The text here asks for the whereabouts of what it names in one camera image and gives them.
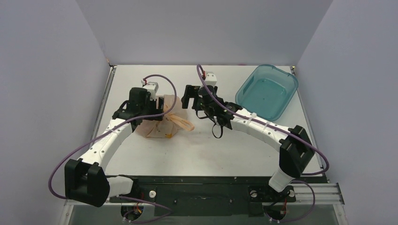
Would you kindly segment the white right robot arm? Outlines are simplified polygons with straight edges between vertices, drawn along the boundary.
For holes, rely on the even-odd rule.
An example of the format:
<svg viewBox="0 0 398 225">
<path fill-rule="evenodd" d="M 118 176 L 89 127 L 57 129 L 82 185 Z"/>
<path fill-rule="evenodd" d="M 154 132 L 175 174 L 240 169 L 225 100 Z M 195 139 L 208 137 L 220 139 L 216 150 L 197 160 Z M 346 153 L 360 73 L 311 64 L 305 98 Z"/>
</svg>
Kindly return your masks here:
<svg viewBox="0 0 398 225">
<path fill-rule="evenodd" d="M 273 147 L 279 154 L 279 166 L 264 189 L 268 199 L 277 200 L 294 179 L 301 177 L 315 154 L 306 130 L 299 125 L 291 128 L 264 120 L 235 103 L 225 102 L 216 91 L 217 87 L 210 85 L 186 85 L 182 106 L 188 108 L 193 99 L 192 108 L 203 111 L 214 125 L 246 133 Z"/>
</svg>

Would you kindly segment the orange translucent plastic bag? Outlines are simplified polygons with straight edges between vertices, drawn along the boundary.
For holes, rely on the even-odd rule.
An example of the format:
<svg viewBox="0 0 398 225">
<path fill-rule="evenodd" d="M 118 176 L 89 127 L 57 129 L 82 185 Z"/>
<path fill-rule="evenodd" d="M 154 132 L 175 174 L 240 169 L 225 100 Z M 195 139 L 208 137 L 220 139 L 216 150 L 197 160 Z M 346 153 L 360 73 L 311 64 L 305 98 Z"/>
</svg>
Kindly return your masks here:
<svg viewBox="0 0 398 225">
<path fill-rule="evenodd" d="M 187 111 L 182 108 L 182 102 L 176 97 L 176 103 L 163 120 L 144 120 L 135 133 L 146 138 L 172 138 L 178 130 L 193 131 L 195 126 L 188 121 Z"/>
</svg>

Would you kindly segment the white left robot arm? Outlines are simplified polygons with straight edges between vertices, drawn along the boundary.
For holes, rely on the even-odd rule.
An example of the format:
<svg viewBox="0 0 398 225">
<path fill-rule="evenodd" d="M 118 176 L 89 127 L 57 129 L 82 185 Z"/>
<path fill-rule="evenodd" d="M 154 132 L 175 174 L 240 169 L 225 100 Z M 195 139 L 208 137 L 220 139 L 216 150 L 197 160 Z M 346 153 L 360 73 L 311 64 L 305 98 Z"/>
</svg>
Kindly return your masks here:
<svg viewBox="0 0 398 225">
<path fill-rule="evenodd" d="M 164 99 L 157 98 L 158 86 L 146 84 L 129 92 L 128 100 L 114 112 L 104 137 L 96 140 L 79 159 L 70 159 L 64 166 L 65 196 L 67 199 L 102 206 L 110 197 L 122 195 L 127 201 L 139 198 L 140 188 L 126 175 L 105 174 L 105 168 L 122 142 L 143 121 L 162 120 Z"/>
</svg>

